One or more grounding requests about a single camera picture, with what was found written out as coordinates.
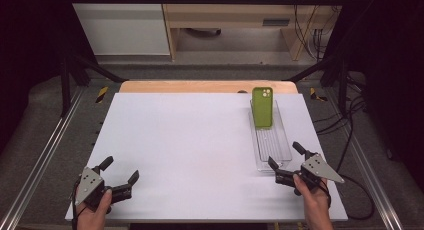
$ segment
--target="phone case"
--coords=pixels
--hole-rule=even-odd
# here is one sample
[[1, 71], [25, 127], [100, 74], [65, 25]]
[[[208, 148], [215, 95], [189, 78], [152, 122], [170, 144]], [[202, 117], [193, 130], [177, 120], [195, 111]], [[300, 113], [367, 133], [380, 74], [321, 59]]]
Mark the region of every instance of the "phone case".
[[252, 112], [255, 127], [272, 126], [273, 92], [270, 87], [255, 87], [252, 91]]

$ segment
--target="table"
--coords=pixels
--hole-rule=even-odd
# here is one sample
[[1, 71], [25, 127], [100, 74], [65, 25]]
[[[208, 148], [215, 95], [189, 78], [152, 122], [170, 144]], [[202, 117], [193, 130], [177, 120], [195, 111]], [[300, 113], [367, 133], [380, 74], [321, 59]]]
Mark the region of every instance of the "table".
[[[113, 99], [87, 166], [112, 155], [115, 162], [102, 172], [106, 185], [125, 183], [135, 170], [140, 179], [133, 198], [115, 204], [107, 218], [129, 223], [304, 219], [302, 198], [292, 188], [275, 184], [272, 173], [256, 169], [250, 94], [234, 93], [252, 86], [272, 86], [287, 138], [322, 153], [303, 96], [292, 83], [126, 82]], [[291, 171], [304, 161], [294, 150], [292, 156], [287, 167]], [[347, 220], [334, 183], [328, 187], [331, 219]], [[71, 218], [68, 211], [66, 219]]]

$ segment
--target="phone stand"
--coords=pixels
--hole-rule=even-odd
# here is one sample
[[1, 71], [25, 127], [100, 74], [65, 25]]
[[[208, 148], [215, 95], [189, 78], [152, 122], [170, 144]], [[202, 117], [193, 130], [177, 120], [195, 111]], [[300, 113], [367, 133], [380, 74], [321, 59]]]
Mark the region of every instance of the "phone stand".
[[274, 159], [280, 169], [285, 169], [292, 156], [277, 102], [273, 102], [271, 127], [256, 128], [252, 111], [249, 112], [249, 119], [257, 169], [261, 172], [274, 172], [268, 164], [269, 157]]

